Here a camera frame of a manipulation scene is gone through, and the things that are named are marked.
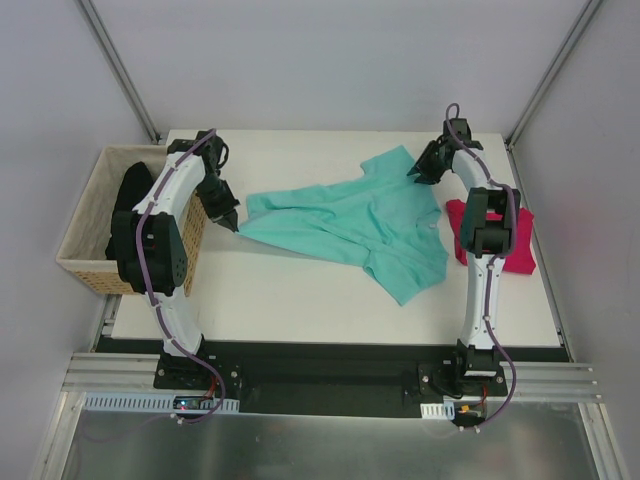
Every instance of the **metal frame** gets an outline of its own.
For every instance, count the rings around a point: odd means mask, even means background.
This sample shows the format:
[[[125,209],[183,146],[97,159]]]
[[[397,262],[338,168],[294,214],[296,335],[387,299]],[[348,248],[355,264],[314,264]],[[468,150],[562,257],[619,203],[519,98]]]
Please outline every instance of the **metal frame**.
[[[604,404],[580,404],[580,414],[600,478],[630,479],[620,449],[611,434],[609,415]]]
[[[516,186],[520,190],[520,195],[522,198],[522,204],[525,207],[529,206],[529,201],[527,197],[527,191],[522,183],[522,179],[520,177],[520,172],[518,171],[518,164],[515,159],[514,149],[507,146],[507,157],[509,158],[509,163],[511,164],[511,171],[513,172],[513,176],[516,181]],[[551,308],[551,315],[553,317],[553,321],[556,324],[556,328],[558,329],[558,336],[560,337],[560,345],[562,345],[567,353],[569,354],[569,358],[574,360],[573,351],[571,349],[571,332],[567,330],[567,327],[562,322],[562,316],[560,315],[560,310],[558,308],[558,301],[556,299],[555,294],[553,293],[553,288],[551,286],[551,281],[549,280],[549,270],[547,269],[547,264],[544,260],[544,255],[542,249],[540,247],[540,240],[538,238],[538,233],[536,229],[533,229],[532,236],[533,249],[536,252],[536,258],[538,260],[538,268],[540,269],[542,283],[544,284],[544,289],[547,294],[547,301],[549,302],[549,307]]]
[[[140,98],[140,94],[138,93],[133,80],[131,80],[124,63],[122,63],[120,54],[118,54],[113,40],[111,40],[109,32],[102,22],[102,18],[100,18],[98,10],[92,0],[76,0],[76,4],[82,13],[82,16],[87,21],[87,25],[89,26],[91,33],[98,43],[105,60],[109,64],[109,67],[113,72],[113,76],[122,88],[122,93],[124,93],[124,96],[129,101],[129,105],[131,105],[131,109],[140,122],[140,125],[149,136],[149,139],[153,143],[158,143],[160,140],[160,133],[153,123],[153,119],[149,115],[142,98]]]
[[[108,347],[120,342],[115,340]],[[101,350],[94,355],[74,356],[63,389],[145,393],[157,392],[154,387],[160,391],[182,388],[163,382],[165,367],[159,362],[159,342],[134,341],[127,348],[134,353],[106,349],[106,353]],[[147,348],[146,355],[138,353]],[[448,346],[289,342],[207,341],[204,349],[224,378],[228,397],[241,401],[243,413],[385,418],[418,418],[420,403],[441,402],[441,395],[422,383],[424,376],[419,372],[426,369],[430,376],[453,353],[453,347]],[[578,398],[599,401],[599,392],[592,385],[595,381],[592,372],[583,365],[568,363],[564,349],[515,348],[509,352],[522,369],[520,376],[524,382],[531,378],[536,385],[544,384],[547,377],[540,372],[546,366],[555,365],[562,371],[562,378],[568,375],[570,382],[549,389],[547,400],[564,396],[576,401]],[[583,383],[576,384],[579,371],[586,377]],[[506,386],[494,386],[490,397],[506,394]],[[201,388],[207,387],[205,381]],[[526,388],[527,383],[520,385],[518,395],[525,395],[523,400],[530,396],[523,394]]]
[[[59,480],[71,450],[85,392],[62,392],[31,478]]]
[[[193,393],[153,387],[159,355],[78,353],[71,358],[63,392]],[[503,363],[505,379],[511,372]],[[593,368],[584,363],[516,362],[514,402],[602,403]]]
[[[102,313],[100,315],[100,323],[98,324],[98,328],[95,331],[93,342],[91,343],[90,347],[91,352],[96,351],[98,343],[103,336],[111,336],[111,333],[113,332],[113,326],[116,322],[118,308],[120,308],[120,300],[122,300],[122,295],[105,295]]]
[[[511,149],[513,145],[516,144],[516,142],[522,135],[522,132],[529,124],[529,121],[533,117],[533,114],[536,112],[538,106],[546,97],[547,93],[549,93],[551,85],[558,77],[560,71],[566,65],[567,60],[569,60],[569,57],[584,36],[585,32],[593,23],[596,14],[600,10],[600,7],[602,7],[602,5],[605,3],[605,1],[606,0],[587,0],[587,2],[582,7],[582,10],[573,22],[573,25],[569,29],[567,36],[562,41],[560,48],[551,61],[551,64],[547,68],[546,72],[544,72],[544,75],[536,86],[533,95],[527,102],[527,106],[524,108],[524,111],[520,115],[520,118],[518,118],[518,121],[516,122],[516,125],[513,128],[511,134],[507,137],[507,145],[509,149]]]

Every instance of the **white wall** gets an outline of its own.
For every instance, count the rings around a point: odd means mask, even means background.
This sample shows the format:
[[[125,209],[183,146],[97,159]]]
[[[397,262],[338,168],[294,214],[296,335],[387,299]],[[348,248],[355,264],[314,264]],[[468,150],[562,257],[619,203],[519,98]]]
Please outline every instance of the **white wall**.
[[[27,478],[101,300],[54,262],[98,153],[147,143],[72,1],[0,15],[0,478]]]
[[[585,0],[95,0],[158,127],[509,133]]]
[[[563,321],[640,478],[640,3],[607,2],[516,148]]]

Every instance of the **pink cloth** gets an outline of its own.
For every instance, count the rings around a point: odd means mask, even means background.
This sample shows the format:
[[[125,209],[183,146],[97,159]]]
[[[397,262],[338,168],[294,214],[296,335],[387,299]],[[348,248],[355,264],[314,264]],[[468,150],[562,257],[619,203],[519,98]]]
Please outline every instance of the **pink cloth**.
[[[447,202],[447,214],[449,215],[449,224],[453,230],[455,239],[456,258],[463,265],[467,264],[467,251],[460,246],[458,239],[460,238],[460,226],[462,225],[462,217],[464,216],[465,203],[460,200],[449,200]],[[489,220],[497,220],[500,218],[495,213],[490,213],[487,218]],[[504,269],[507,272],[524,273],[531,275],[536,269],[536,262],[531,254],[531,234],[533,232],[533,213],[526,208],[520,209],[518,217],[518,237],[516,242],[516,250],[507,257]]]

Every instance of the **white table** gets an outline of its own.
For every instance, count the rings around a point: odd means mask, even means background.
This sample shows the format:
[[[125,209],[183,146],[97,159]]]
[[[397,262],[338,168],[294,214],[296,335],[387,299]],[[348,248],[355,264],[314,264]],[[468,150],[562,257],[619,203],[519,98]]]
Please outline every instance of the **white table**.
[[[172,130],[175,138],[195,138],[196,130]],[[231,155],[223,169],[236,197],[332,184],[362,175],[360,163],[404,145],[415,157],[436,133],[221,130]],[[514,184],[503,140],[475,137],[487,152],[494,178]],[[361,268],[310,259],[242,238],[211,223],[202,242],[191,301],[209,340],[455,344],[465,316],[467,269],[453,254],[447,200],[466,200],[450,172],[433,187],[443,210],[440,238],[449,251],[447,280],[421,292],[404,307]],[[238,209],[240,222],[246,208]],[[509,346],[557,347],[540,271],[501,279],[498,337]],[[151,310],[141,296],[125,296],[112,336],[159,339]]]

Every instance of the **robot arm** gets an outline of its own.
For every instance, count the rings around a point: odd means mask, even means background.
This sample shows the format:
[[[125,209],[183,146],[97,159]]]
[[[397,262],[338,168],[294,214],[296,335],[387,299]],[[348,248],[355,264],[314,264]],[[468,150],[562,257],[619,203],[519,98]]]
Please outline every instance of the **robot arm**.
[[[198,143],[201,145],[186,158],[185,153]],[[142,230],[142,247],[153,295],[145,295],[145,299],[158,318],[164,334],[164,351],[170,356],[185,355],[176,343],[192,355],[197,354],[202,343],[202,332],[184,294],[188,260],[177,222],[196,191],[213,222],[237,230],[235,207],[239,202],[227,182],[219,177],[228,153],[220,137],[205,131],[199,132],[195,140],[175,140],[167,149],[165,167],[151,192],[133,211],[117,212],[112,219],[120,278],[130,283],[135,292],[145,294],[136,227],[150,209]]]
[[[451,127],[453,132],[447,122],[444,123],[443,134],[427,145],[408,175],[419,174],[417,183],[435,185],[447,170],[452,170],[468,192],[459,238],[467,251],[469,281],[465,323],[456,348],[452,380],[458,384],[465,380],[491,379],[501,371],[500,359],[487,329],[495,332],[497,327],[499,280],[512,236],[516,234],[517,219],[512,218],[511,212],[518,212],[520,195],[512,190],[515,209],[510,209],[507,192],[490,181],[482,145],[472,139],[466,119],[453,119]],[[501,218],[488,220],[490,212]]]

